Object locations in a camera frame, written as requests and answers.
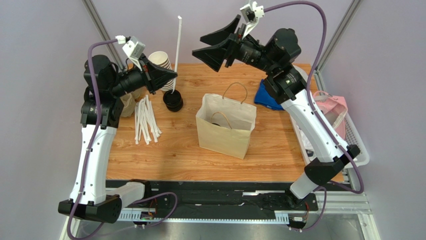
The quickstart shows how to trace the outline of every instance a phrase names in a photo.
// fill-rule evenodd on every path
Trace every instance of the stack of paper cups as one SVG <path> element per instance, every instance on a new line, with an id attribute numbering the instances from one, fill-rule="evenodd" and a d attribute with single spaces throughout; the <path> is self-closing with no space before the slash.
<path id="1" fill-rule="evenodd" d="M 162 68 L 172 70 L 172 65 L 170 64 L 169 56 L 164 51 L 153 52 L 151 55 L 149 55 L 148 60 L 150 60 L 151 63 L 158 65 Z M 168 83 L 166 83 L 166 85 L 164 85 L 161 90 L 164 92 L 173 90 L 173 81 L 174 79 L 168 81 Z"/>

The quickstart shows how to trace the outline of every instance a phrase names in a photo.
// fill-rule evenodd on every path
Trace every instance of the blue cloth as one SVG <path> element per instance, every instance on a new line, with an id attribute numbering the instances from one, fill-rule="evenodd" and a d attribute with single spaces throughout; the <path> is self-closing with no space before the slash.
<path id="1" fill-rule="evenodd" d="M 266 91 L 263 79 L 260 81 L 259 90 L 257 90 L 256 96 L 254 96 L 254 103 L 265 106 L 268 109 L 284 111 L 283 107 Z"/>

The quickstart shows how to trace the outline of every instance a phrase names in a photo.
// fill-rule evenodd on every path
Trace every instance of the gray wall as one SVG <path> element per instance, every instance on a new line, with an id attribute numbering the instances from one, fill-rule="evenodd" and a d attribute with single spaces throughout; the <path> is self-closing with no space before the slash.
<path id="1" fill-rule="evenodd" d="M 361 173 L 383 240 L 426 234 L 425 24 L 422 0 L 364 0 L 322 72 L 370 154 Z"/>
<path id="2" fill-rule="evenodd" d="M 0 32 L 0 239 L 58 239 L 80 157 L 84 63 L 101 38 L 78 0 L 1 1 Z"/>
<path id="3" fill-rule="evenodd" d="M 174 63 L 178 37 L 178 15 L 183 18 L 180 42 L 180 63 L 200 63 L 191 55 L 192 50 L 207 47 L 200 37 L 228 25 L 245 0 L 93 0 L 106 29 L 111 36 L 136 36 L 146 44 L 145 54 L 165 51 Z M 284 0 L 258 0 L 265 8 L 286 2 Z M 332 37 L 351 0 L 312 0 L 319 4 L 328 20 L 328 40 Z M 313 63 L 320 45 L 321 17 L 313 7 L 290 6 L 274 10 L 260 19 L 251 32 L 266 44 L 280 28 L 296 31 L 302 53 L 298 63 Z"/>

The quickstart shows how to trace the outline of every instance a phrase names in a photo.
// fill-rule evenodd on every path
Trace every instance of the gray floor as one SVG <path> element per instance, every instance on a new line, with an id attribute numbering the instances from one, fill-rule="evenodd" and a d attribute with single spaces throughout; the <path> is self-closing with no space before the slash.
<path id="1" fill-rule="evenodd" d="M 310 214 L 308 225 L 315 221 Z M 82 222 L 84 231 L 91 233 L 99 224 Z M 131 226 L 130 222 L 105 224 L 99 234 L 111 233 Z M 79 236 L 86 236 L 79 230 Z M 128 229 L 120 233 L 94 237 L 94 240 L 150 239 L 150 240 L 363 240 L 363 233 L 356 214 L 328 214 L 311 231 L 297 233 L 287 226 L 275 224 L 235 223 L 162 223 L 153 228 Z"/>

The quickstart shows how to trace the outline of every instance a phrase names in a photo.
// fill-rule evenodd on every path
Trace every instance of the wooden table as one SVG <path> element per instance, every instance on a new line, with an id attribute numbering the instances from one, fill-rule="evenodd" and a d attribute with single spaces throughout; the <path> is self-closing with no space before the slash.
<path id="1" fill-rule="evenodd" d="M 297 65 L 307 73 L 311 69 L 309 64 Z M 178 73 L 176 89 L 182 94 L 183 108 L 167 110 L 161 91 L 149 96 L 162 131 L 158 143 L 149 145 L 143 139 L 135 144 L 135 118 L 122 117 L 109 155 L 107 179 L 293 182 L 303 173 L 305 163 L 289 114 L 261 105 L 256 105 L 256 125 L 244 159 L 199 147 L 195 115 L 204 94 L 222 95 L 229 84 L 240 82 L 248 90 L 246 103 L 254 105 L 264 72 L 244 64 L 222 67 L 219 73 L 205 64 L 180 64 Z M 317 90 L 314 80 L 311 89 Z M 237 84 L 226 94 L 236 100 L 244 95 Z M 343 181 L 343 176 L 334 180 Z"/>

